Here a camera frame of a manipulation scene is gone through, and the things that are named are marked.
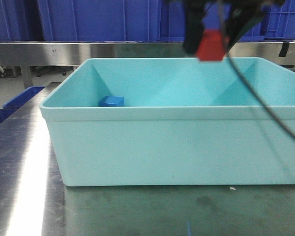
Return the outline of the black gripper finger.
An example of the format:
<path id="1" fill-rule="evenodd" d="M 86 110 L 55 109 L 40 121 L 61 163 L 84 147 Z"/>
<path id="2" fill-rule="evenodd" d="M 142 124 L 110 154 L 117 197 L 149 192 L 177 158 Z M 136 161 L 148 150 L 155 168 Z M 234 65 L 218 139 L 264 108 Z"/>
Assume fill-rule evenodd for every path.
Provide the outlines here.
<path id="1" fill-rule="evenodd" d="M 222 23 L 223 44 L 225 51 L 229 50 L 255 25 L 265 17 L 263 7 L 265 0 L 224 0 L 230 10 Z"/>
<path id="2" fill-rule="evenodd" d="M 205 16 L 206 0 L 184 0 L 185 36 L 183 48 L 187 54 L 195 54 L 205 30 L 203 18 Z"/>

